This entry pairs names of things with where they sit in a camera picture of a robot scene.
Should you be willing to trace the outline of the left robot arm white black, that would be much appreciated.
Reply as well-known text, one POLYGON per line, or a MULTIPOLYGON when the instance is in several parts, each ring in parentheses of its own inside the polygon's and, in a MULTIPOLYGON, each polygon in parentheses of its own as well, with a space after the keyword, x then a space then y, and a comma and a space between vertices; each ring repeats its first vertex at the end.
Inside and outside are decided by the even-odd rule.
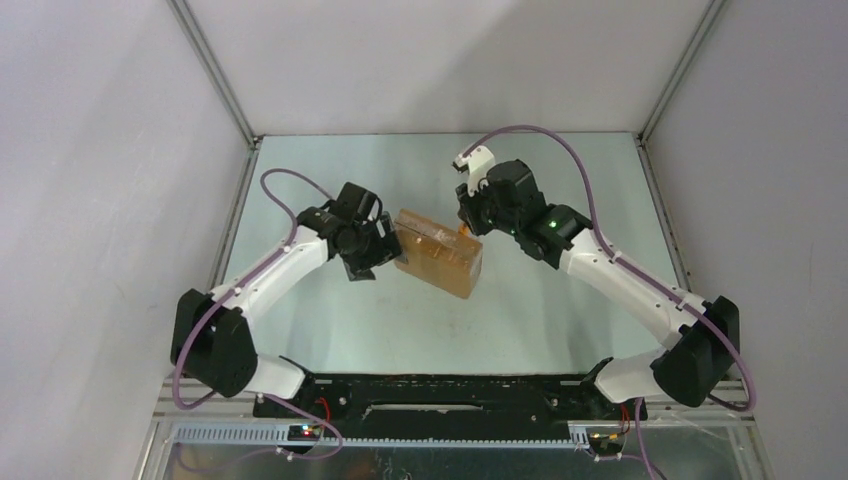
POLYGON ((172 337, 174 375, 187 375, 212 392, 277 397, 292 416, 316 403, 306 368, 282 355, 262 354, 256 340, 268 312, 311 272, 340 258, 350 281, 372 280, 374 268, 402 254, 389 212, 344 217, 329 205, 296 218, 289 238, 245 273, 209 292, 191 289, 178 301, 172 337))

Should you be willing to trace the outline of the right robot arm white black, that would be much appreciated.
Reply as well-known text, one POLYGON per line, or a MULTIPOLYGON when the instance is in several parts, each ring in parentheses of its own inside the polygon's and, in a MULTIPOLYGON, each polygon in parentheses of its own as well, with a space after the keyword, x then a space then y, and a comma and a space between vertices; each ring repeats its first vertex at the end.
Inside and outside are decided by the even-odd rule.
POLYGON ((459 218, 476 236, 509 235, 530 258, 561 270, 601 292, 635 317, 660 347, 601 361, 581 392, 585 411, 606 418, 621 403, 665 394, 699 407, 733 364, 714 324, 739 343, 739 312, 729 299, 706 301, 654 278, 628 270, 629 260, 596 238, 590 219, 573 208, 549 204, 530 168, 520 160, 498 163, 486 156, 458 157, 453 167, 467 174, 455 193, 459 218))

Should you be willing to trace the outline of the brown cardboard express box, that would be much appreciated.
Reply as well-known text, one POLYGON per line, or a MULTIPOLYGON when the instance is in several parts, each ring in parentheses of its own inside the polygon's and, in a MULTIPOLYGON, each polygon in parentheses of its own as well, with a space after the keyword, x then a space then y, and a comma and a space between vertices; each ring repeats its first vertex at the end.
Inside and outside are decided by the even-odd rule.
POLYGON ((402 272, 460 299, 468 299, 483 264, 480 241, 408 209, 394 220, 402 254, 394 265, 402 272))

